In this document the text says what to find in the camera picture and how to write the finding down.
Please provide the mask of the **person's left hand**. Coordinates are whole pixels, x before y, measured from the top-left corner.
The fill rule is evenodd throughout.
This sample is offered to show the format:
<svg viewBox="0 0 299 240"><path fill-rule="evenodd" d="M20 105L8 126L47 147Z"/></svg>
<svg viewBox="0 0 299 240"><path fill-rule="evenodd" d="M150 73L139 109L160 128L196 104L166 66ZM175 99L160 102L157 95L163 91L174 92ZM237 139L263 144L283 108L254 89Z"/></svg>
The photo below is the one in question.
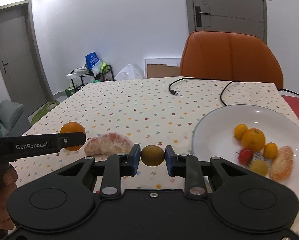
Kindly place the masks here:
<svg viewBox="0 0 299 240"><path fill-rule="evenodd" d="M16 181L18 174L12 165L2 176L4 185L0 188L0 229L12 230L15 225L12 222L7 211L7 200L9 196L17 189Z"/></svg>

